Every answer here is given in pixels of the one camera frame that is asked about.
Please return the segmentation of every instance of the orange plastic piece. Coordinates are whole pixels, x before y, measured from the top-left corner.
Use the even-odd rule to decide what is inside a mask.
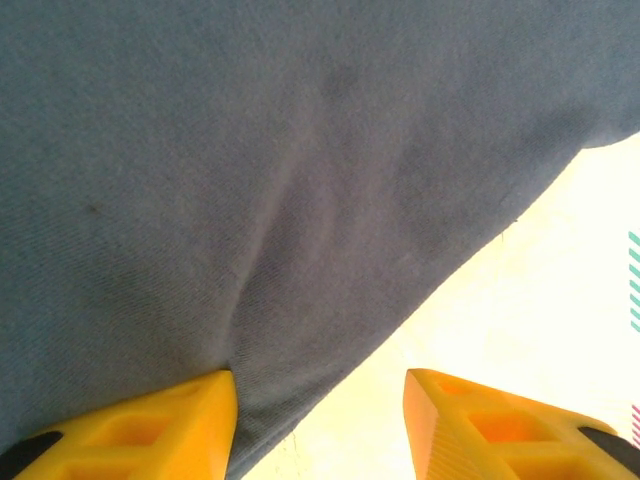
[[[88,413],[16,480],[223,480],[236,425],[231,372]]]
[[[432,370],[409,370],[404,417],[418,480],[637,480],[579,427],[608,425]]]

